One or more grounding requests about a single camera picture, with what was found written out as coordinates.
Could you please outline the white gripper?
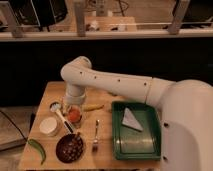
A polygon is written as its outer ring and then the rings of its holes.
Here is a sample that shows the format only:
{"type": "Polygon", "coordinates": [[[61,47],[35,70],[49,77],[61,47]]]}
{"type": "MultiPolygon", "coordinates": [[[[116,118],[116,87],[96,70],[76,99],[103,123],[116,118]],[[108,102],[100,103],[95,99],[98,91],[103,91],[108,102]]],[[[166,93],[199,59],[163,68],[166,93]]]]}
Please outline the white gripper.
{"type": "Polygon", "coordinates": [[[63,106],[68,110],[72,105],[82,105],[85,102],[86,94],[73,94],[71,92],[66,92],[63,97],[63,106]]]}

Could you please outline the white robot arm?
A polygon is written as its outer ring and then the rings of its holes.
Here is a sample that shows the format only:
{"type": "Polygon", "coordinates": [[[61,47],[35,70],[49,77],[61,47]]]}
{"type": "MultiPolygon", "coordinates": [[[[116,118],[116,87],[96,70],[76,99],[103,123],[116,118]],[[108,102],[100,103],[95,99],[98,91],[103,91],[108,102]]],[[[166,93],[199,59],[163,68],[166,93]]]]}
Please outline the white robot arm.
{"type": "Polygon", "coordinates": [[[213,86],[199,80],[169,81],[100,72],[79,56],[65,64],[64,100],[82,104],[95,87],[150,105],[161,112],[161,171],[213,171],[213,86]]]}

